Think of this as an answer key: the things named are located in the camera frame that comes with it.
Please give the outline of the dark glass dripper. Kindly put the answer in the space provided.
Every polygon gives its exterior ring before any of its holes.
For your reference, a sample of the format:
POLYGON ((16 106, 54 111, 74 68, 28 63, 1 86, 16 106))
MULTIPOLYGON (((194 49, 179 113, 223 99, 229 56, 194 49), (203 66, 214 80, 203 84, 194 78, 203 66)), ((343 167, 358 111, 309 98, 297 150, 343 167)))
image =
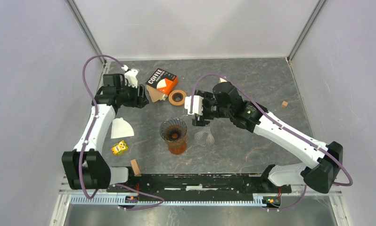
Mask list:
POLYGON ((169 118, 160 125, 160 135, 168 142, 178 142, 185 138, 187 134, 187 125, 180 118, 169 118))

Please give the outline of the white paper coffee filter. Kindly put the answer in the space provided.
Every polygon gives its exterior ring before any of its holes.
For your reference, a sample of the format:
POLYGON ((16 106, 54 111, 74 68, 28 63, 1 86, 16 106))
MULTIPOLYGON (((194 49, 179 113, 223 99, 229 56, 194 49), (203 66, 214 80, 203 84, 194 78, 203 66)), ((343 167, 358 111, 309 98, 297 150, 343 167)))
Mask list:
POLYGON ((133 127, 123 118, 115 118, 112 120, 111 139, 133 137, 133 127))

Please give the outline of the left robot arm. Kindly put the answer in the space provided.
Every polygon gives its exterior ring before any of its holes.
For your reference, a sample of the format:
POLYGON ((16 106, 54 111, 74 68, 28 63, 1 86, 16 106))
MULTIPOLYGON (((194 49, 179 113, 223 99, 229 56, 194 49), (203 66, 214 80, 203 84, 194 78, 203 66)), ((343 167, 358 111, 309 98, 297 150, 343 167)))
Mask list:
POLYGON ((104 74, 103 86, 94 95, 82 137, 73 150, 64 152, 61 158, 71 189, 105 189, 110 185, 111 169, 101 155, 108 128, 121 106, 143 108, 149 103, 137 75, 137 69, 104 74))

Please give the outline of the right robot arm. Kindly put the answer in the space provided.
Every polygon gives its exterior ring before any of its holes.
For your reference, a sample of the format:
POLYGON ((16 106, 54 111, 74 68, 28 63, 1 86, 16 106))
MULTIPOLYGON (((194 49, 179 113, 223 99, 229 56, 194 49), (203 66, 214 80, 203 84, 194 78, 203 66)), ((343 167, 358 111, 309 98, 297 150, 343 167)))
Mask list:
POLYGON ((270 165, 260 179, 261 188, 273 192, 279 186, 305 184, 326 194, 337 182, 343 165, 343 146, 327 144, 303 134, 283 122, 258 103, 244 100, 230 82, 221 82, 212 92, 196 90, 185 97, 185 109, 193 115, 193 126, 207 126, 215 118, 228 118, 236 127, 265 137, 278 144, 301 162, 293 165, 270 165))

